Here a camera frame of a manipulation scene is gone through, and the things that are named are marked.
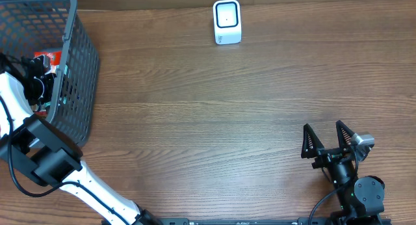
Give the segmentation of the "teal wet wipes pack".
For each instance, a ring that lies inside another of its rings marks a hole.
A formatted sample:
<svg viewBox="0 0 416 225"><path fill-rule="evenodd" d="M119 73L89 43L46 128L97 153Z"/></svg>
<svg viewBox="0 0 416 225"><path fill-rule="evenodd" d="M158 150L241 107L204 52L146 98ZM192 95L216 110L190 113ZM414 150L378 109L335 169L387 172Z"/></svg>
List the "teal wet wipes pack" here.
<svg viewBox="0 0 416 225"><path fill-rule="evenodd" d="M64 77L63 77L63 81L62 81L62 88L61 88L61 92L60 92L60 102L62 104L66 104L67 97L68 97L68 89L69 89L68 76L69 76L69 74L70 74L70 72L69 72L68 66L65 66Z"/></svg>

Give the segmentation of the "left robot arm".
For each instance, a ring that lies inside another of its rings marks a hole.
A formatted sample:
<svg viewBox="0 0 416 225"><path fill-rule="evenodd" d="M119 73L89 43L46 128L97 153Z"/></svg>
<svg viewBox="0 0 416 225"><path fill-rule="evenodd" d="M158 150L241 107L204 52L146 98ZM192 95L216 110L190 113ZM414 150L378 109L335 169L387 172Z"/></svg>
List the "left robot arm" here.
<svg viewBox="0 0 416 225"><path fill-rule="evenodd" d="M33 198L66 191L102 215L106 224L160 224L96 176L80 147L32 110L52 100L56 75L49 67L46 55L1 55L1 158L16 188Z"/></svg>

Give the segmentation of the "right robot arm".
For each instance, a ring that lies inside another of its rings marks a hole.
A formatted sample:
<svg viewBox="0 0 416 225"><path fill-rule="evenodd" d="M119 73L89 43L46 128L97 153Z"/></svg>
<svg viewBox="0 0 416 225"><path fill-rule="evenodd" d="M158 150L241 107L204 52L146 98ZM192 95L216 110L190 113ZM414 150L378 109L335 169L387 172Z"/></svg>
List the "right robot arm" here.
<svg viewBox="0 0 416 225"><path fill-rule="evenodd" d="M390 224L382 220L385 183L379 177L359 177L360 162L373 149L375 140L370 133L356 133L342 121L336 122L338 147L326 149L309 124L303 126L301 158L313 159L311 166L320 169L333 190L312 208L306 222L314 224L317 209L336 195L341 209L323 219L325 224Z"/></svg>

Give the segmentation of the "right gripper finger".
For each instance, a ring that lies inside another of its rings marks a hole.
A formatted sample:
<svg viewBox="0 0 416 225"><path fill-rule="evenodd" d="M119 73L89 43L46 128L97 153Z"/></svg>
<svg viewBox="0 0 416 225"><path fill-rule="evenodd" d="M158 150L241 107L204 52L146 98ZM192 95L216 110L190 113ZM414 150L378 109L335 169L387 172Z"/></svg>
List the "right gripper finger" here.
<svg viewBox="0 0 416 225"><path fill-rule="evenodd" d="M352 137L356 134L353 132L347 125L345 125L342 121L338 120L335 123L336 130L337 130L337 139L340 148L347 148L350 143Z"/></svg>
<svg viewBox="0 0 416 225"><path fill-rule="evenodd" d="M324 146L316 136L312 127L309 124L303 126L303 143L301 158L310 159L315 158L321 155L321 152L324 151Z"/></svg>

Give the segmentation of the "red cracker sleeve package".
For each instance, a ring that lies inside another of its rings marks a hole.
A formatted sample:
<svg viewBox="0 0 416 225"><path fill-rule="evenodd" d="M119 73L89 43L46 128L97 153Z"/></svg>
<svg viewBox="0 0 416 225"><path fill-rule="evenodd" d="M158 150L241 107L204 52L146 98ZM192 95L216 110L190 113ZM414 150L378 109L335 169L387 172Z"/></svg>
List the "red cracker sleeve package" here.
<svg viewBox="0 0 416 225"><path fill-rule="evenodd" d="M51 59L50 70L47 72L44 72L44 75L42 76L42 79L45 79L46 81L46 87L47 87L47 92L46 92L46 95L44 96L45 99L41 101L39 105L37 105L37 109L35 111L35 113L38 116L41 116L43 118L47 116L50 110L51 97L53 93L53 83L54 83L54 78L57 76L56 70L60 64L61 53L62 51L52 51L52 52L42 51L42 52L34 53L34 56L47 55Z"/></svg>

